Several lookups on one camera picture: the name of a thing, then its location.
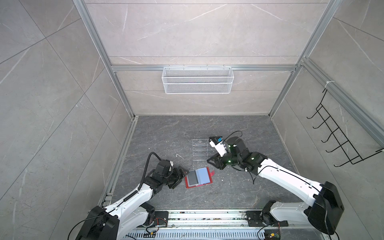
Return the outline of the clear acrylic organizer tray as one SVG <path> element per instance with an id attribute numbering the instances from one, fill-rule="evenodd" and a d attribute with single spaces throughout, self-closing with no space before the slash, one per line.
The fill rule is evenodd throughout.
<path id="1" fill-rule="evenodd" d="M 209 139 L 192 140 L 193 161 L 206 161 L 217 153 L 210 145 Z"/>

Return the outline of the red leather card holder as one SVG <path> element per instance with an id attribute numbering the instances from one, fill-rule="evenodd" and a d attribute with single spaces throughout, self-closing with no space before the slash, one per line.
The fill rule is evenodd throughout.
<path id="1" fill-rule="evenodd" d="M 186 188 L 196 188 L 213 183 L 215 171 L 210 171 L 208 167 L 190 171 L 185 177 Z"/>

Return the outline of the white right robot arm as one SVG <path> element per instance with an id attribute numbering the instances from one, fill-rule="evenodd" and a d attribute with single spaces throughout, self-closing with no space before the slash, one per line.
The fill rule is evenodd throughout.
<path id="1" fill-rule="evenodd" d="M 270 180 L 301 199 L 299 203 L 269 201 L 259 216 L 265 226 L 293 221 L 311 224 L 329 236 L 336 234 L 345 208 L 334 184 L 309 180 L 259 152 L 250 152 L 239 137 L 210 137 L 209 144 L 217 153 L 207 162 L 216 169 L 231 166 L 237 171 L 249 173 L 253 179 L 261 177 Z"/>

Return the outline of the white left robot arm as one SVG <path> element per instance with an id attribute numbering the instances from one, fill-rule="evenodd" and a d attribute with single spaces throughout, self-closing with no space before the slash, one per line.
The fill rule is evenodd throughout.
<path id="1" fill-rule="evenodd" d="M 148 201 L 160 192 L 163 186 L 174 189 L 189 171 L 175 167 L 169 160 L 161 160 L 156 168 L 146 172 L 140 184 L 130 193 L 106 207 L 94 207 L 83 224 L 77 240 L 120 240 L 134 228 L 150 225 L 155 217 L 155 207 Z"/>

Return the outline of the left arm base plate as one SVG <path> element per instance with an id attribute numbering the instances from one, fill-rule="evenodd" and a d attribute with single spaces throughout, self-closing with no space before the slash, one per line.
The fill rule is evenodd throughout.
<path id="1" fill-rule="evenodd" d="M 167 227 L 168 219 L 169 219 L 168 211 L 155 211 L 148 214 L 148 217 L 145 223 L 143 224 L 143 226 L 144 227 L 149 227 L 149 226 Z"/>

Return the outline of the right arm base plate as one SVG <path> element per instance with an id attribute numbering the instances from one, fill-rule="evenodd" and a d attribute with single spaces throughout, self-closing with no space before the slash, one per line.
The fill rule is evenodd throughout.
<path id="1" fill-rule="evenodd" d="M 246 211 L 245 220 L 249 227 L 288 227 L 287 221 L 279 222 L 271 214 L 262 211 Z"/>

